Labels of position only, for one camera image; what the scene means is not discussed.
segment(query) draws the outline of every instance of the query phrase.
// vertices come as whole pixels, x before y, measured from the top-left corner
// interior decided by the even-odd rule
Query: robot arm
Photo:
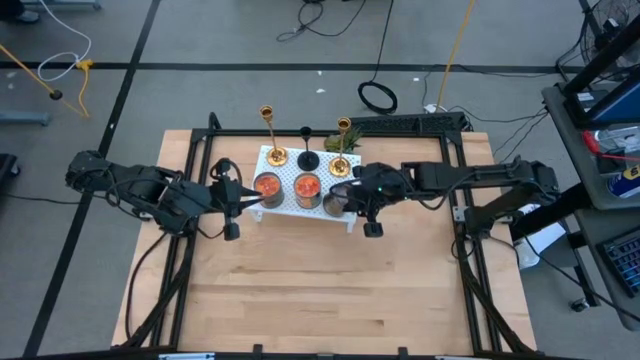
[[[121,201],[132,205],[137,217],[151,216],[164,231],[175,236],[190,231],[188,223],[197,216],[223,213],[225,240],[235,240],[240,230],[233,219],[261,201],[241,198],[262,194],[231,180],[226,175],[231,166],[231,160],[220,159],[211,169],[213,183],[204,186],[184,179],[181,172],[156,166],[124,167],[103,159],[97,152],[83,151],[69,165],[65,181],[78,192],[104,192],[112,206],[119,206]]]
[[[383,235],[377,214],[384,207],[404,200],[420,202],[430,210],[436,210],[455,190],[489,187],[511,187],[511,190],[485,206],[469,207],[464,211],[467,232],[472,236],[484,236],[499,218],[518,211],[528,203],[549,204],[558,196],[558,186],[553,169],[539,163],[516,158],[510,164],[453,167],[435,162],[406,162],[400,169],[382,163],[357,166],[353,169],[359,184],[349,181],[332,186],[346,187],[348,203],[345,211],[366,217],[365,236]],[[424,201],[442,197],[436,206]]]

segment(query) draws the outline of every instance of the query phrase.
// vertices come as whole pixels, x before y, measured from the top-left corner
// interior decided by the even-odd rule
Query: white cable
[[[40,0],[40,3],[44,7],[44,9],[47,10],[49,15],[51,15],[53,20],[55,20],[58,24],[60,24],[60,25],[64,26],[65,28],[67,28],[67,30],[69,30],[69,31],[71,31],[73,33],[76,33],[76,34],[82,36],[83,38],[87,39],[87,42],[88,42],[87,50],[84,52],[84,54],[82,54],[82,56],[78,56],[78,54],[76,54],[74,52],[71,52],[71,51],[66,51],[66,52],[62,52],[62,53],[59,53],[59,54],[55,54],[52,57],[50,57],[50,58],[46,59],[45,61],[43,61],[42,63],[40,63],[40,65],[38,66],[38,77],[42,81],[50,82],[50,81],[56,81],[56,80],[62,78],[63,76],[67,75],[67,73],[69,71],[71,71],[76,66],[77,63],[79,63],[80,61],[84,60],[85,57],[87,57],[87,55],[89,54],[89,50],[91,50],[91,39],[87,35],[81,33],[80,31],[78,31],[78,30],[70,27],[69,25],[63,23],[62,21],[60,21],[60,19],[58,19],[55,15],[53,15],[53,12],[51,12],[51,10],[49,10],[49,7],[47,6],[47,4],[44,3],[44,0]],[[41,74],[42,68],[48,62],[52,61],[53,59],[56,59],[56,58],[58,58],[60,56],[65,56],[65,55],[71,55],[71,56],[73,56],[75,58],[75,61],[73,62],[73,64],[71,64],[71,66],[69,66],[69,68],[67,70],[63,71],[62,74],[60,74],[58,76],[55,76],[55,77],[52,77],[50,79],[45,79]]]

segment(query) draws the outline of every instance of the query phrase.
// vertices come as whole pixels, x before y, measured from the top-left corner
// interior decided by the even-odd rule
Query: wooden table
[[[189,138],[190,131],[165,132],[158,165],[183,169]],[[464,133],[463,139],[469,165],[493,162],[486,134]],[[310,148],[321,149],[322,140],[311,139]],[[293,137],[278,141],[286,147],[303,144]],[[251,183],[260,145],[269,143],[264,137],[215,137],[210,164],[229,157],[245,184]],[[403,161],[442,160],[435,139],[363,138],[360,144],[357,153],[364,164],[399,167]],[[196,159],[201,159],[201,148]],[[193,180],[198,169],[196,163]],[[499,194],[499,189],[475,190],[474,199],[482,205]],[[364,237],[363,219],[347,234],[342,223],[275,214],[266,214],[260,224],[243,214],[237,220],[241,238],[233,242],[199,237],[179,350],[250,352],[254,344],[263,344],[265,352],[397,354],[399,346],[406,346],[414,355],[472,354],[462,280],[450,254],[449,207],[431,212],[403,202],[385,208],[378,219],[385,231],[378,239]],[[222,224],[220,215],[200,221],[210,234]],[[142,224],[132,269],[159,235],[154,223]],[[496,225],[493,235],[510,241],[505,225]],[[165,240],[138,273],[133,329],[158,298],[168,244]],[[513,250],[493,241],[483,244],[494,303],[535,348]],[[124,300],[114,344],[125,340]],[[172,312],[170,305],[165,329]],[[483,311],[478,317],[483,346],[489,349]],[[163,332],[161,343],[168,333]]]

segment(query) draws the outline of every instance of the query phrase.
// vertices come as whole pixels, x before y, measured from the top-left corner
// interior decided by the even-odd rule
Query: table leg
[[[541,206],[511,225],[511,237],[519,239],[564,219],[578,209],[591,206],[591,199],[582,183],[576,184],[560,195],[551,205]]]
[[[593,296],[593,292],[595,292],[593,288],[593,282],[591,281],[591,278],[587,273],[587,269],[584,265],[584,262],[582,261],[582,256],[578,251],[578,249],[587,245],[586,241],[584,240],[584,237],[582,236],[582,232],[568,234],[567,240],[569,241],[569,244],[573,249],[573,254],[576,257],[577,264],[576,266],[573,267],[573,270],[576,272],[576,277],[578,278],[577,279],[578,282],[580,282],[580,285],[582,285],[583,287],[582,291],[584,292],[584,302],[586,302],[586,304],[588,304],[589,307],[600,306],[600,300],[598,300],[598,298]]]

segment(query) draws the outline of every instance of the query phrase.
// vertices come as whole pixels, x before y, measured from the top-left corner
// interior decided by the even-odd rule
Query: gold candlestick
[[[273,148],[267,154],[267,161],[271,166],[282,166],[287,162],[287,150],[276,145],[276,137],[273,135],[273,127],[271,125],[273,122],[273,108],[269,105],[261,107],[260,116],[269,126],[271,141],[273,141]]]
[[[351,164],[349,163],[349,160],[342,156],[342,152],[344,151],[344,135],[350,128],[351,119],[338,119],[338,130],[340,130],[340,156],[329,162],[329,172],[331,172],[333,176],[345,177],[351,172]]]

